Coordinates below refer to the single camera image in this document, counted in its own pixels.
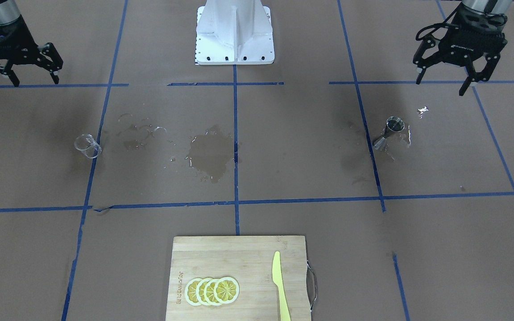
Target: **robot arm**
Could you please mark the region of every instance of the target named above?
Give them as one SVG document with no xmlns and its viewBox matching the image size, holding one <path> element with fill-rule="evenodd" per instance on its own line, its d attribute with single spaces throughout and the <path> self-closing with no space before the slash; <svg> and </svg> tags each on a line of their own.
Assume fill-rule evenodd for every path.
<svg viewBox="0 0 514 321">
<path fill-rule="evenodd" d="M 512 1 L 462 0 L 444 22 L 420 30 L 416 40 L 422 43 L 414 55 L 414 64 L 418 66 L 419 73 L 416 83 L 420 84 L 427 68 L 439 62 L 465 67 L 468 76 L 459 89 L 459 96 L 463 96 L 470 85 L 474 86 L 478 81 L 489 81 L 501 58 L 501 51 L 507 44 L 502 30 L 507 21 L 505 12 Z M 437 39 L 434 32 L 441 28 L 447 31 L 443 38 Z M 424 53 L 434 47 L 437 47 L 437 51 L 423 58 Z M 473 62 L 481 57 L 485 57 L 487 64 L 482 71 L 477 72 Z"/>
<path fill-rule="evenodd" d="M 55 84 L 63 67 L 63 59 L 55 46 L 47 42 L 38 46 L 23 20 L 15 0 L 0 0 L 0 74 L 9 78 L 14 86 L 19 86 L 19 79 L 12 70 L 13 65 L 37 65 L 49 71 Z"/>
</svg>

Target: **cutting board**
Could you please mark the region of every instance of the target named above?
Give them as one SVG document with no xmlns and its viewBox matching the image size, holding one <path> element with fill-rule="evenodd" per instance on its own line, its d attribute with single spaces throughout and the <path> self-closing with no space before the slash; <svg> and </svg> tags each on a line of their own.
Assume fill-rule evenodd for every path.
<svg viewBox="0 0 514 321">
<path fill-rule="evenodd" d="M 174 238 L 166 321 L 280 321 L 271 268 L 280 252 L 291 321 L 311 321 L 304 236 L 178 236 Z M 228 305 L 193 306 L 185 297 L 193 278 L 231 276 L 239 296 Z"/>
</svg>

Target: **lemon slice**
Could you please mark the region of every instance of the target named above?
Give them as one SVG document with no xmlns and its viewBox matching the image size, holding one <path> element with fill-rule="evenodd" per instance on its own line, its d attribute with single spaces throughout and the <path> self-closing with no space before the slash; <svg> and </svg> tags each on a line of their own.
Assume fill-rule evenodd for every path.
<svg viewBox="0 0 514 321">
<path fill-rule="evenodd" d="M 219 279 L 212 279 L 210 282 L 206 284 L 206 287 L 203 289 L 203 299 L 209 303 L 210 305 L 222 305 L 220 301 L 216 299 L 214 289 L 216 288 L 216 284 L 219 281 Z"/>
<path fill-rule="evenodd" d="M 214 296 L 218 302 L 226 305 L 235 301 L 238 295 L 239 283 L 236 279 L 226 276 L 217 281 L 216 288 L 214 288 Z"/>
<path fill-rule="evenodd" d="M 208 282 L 210 282 L 211 280 L 213 280 L 214 278 L 205 278 L 205 279 L 201 279 L 199 282 L 198 282 L 198 285 L 195 287 L 195 297 L 196 299 L 198 299 L 198 302 L 201 303 L 202 305 L 210 305 L 209 303 L 207 303 L 205 300 L 204 300 L 204 297 L 203 297 L 203 291 L 205 290 L 206 288 L 206 284 Z"/>
<path fill-rule="evenodd" d="M 191 279 L 191 281 L 186 284 L 186 301 L 191 305 L 202 305 L 202 303 L 198 301 L 198 297 L 195 296 L 195 289 L 201 280 L 202 278 Z"/>
</svg>

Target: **yellow knife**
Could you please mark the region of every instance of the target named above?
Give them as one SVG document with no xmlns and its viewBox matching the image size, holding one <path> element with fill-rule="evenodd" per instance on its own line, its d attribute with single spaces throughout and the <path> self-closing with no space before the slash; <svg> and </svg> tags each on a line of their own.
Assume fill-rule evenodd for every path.
<svg viewBox="0 0 514 321">
<path fill-rule="evenodd" d="M 287 297 L 285 297 L 285 288 L 283 287 L 283 274 L 281 273 L 281 254 L 275 252 L 273 256 L 273 282 L 279 289 L 279 308 L 281 312 L 281 321 L 291 321 L 289 308 L 287 305 Z"/>
</svg>

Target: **clear glass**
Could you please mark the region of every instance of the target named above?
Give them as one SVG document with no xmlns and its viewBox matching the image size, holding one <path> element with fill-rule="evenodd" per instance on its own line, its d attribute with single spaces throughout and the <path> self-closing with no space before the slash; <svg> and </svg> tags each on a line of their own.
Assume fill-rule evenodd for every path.
<svg viewBox="0 0 514 321">
<path fill-rule="evenodd" d="M 82 134 L 75 139 L 75 148 L 86 158 L 97 158 L 102 153 L 102 147 L 90 134 Z"/>
</svg>

